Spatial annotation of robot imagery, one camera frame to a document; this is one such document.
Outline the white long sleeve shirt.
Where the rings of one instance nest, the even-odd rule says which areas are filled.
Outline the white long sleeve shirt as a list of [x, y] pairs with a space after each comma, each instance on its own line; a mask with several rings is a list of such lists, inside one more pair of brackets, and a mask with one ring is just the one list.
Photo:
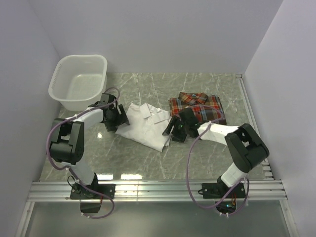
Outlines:
[[156, 108], [148, 103], [141, 106], [132, 103], [126, 115], [130, 124], [120, 125], [116, 130], [116, 134], [158, 152], [162, 152], [164, 147], [169, 146], [170, 136], [162, 134], [171, 119], [168, 111]]

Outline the plaid flannel shirt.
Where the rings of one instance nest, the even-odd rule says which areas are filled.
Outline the plaid flannel shirt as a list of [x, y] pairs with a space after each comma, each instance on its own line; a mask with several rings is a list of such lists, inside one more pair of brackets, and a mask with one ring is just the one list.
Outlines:
[[199, 122], [216, 120], [218, 124], [227, 125], [222, 103], [217, 95], [180, 92], [178, 98], [171, 97], [168, 104], [171, 116], [190, 107]]

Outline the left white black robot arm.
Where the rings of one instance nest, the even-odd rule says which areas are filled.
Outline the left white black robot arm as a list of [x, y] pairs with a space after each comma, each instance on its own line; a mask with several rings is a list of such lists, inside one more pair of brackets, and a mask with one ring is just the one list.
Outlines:
[[85, 130], [104, 124], [108, 132], [115, 132], [120, 125], [129, 125], [123, 105], [118, 98], [103, 93], [100, 101], [70, 118], [56, 118], [46, 141], [46, 153], [52, 166], [57, 170], [67, 169], [75, 179], [75, 191], [82, 189], [87, 198], [99, 194], [97, 175], [83, 160]]

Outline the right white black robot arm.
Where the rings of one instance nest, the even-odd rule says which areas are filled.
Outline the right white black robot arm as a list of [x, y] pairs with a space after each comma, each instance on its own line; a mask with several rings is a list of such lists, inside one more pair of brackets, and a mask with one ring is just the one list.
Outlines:
[[236, 191], [240, 180], [269, 155], [269, 149], [254, 128], [244, 123], [241, 126], [221, 125], [223, 116], [213, 120], [199, 120], [192, 108], [182, 109], [172, 116], [162, 135], [171, 135], [173, 141], [184, 142], [187, 136], [212, 141], [228, 147], [233, 163], [209, 188], [203, 187], [205, 198], [229, 197]]

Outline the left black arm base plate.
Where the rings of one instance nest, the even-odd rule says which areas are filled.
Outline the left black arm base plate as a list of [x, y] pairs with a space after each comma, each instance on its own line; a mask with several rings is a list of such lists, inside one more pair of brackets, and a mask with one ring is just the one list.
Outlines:
[[96, 214], [100, 211], [102, 202], [110, 200], [115, 195], [115, 184], [97, 184], [95, 187], [73, 184], [70, 200], [80, 201], [80, 211], [83, 214]]

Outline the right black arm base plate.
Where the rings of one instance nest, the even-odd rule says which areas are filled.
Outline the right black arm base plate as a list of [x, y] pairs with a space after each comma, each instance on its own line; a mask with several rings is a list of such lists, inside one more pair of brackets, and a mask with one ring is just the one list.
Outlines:
[[204, 199], [221, 199], [226, 193], [228, 195], [225, 197], [228, 201], [215, 202], [215, 208], [220, 215], [225, 214], [227, 217], [237, 213], [239, 210], [237, 206], [237, 199], [242, 198], [243, 202], [240, 208], [243, 208], [248, 199], [249, 195], [249, 184], [244, 185], [244, 183], [239, 182], [236, 186], [231, 189], [227, 188], [224, 184], [220, 183], [202, 183], [202, 189], [198, 191]]

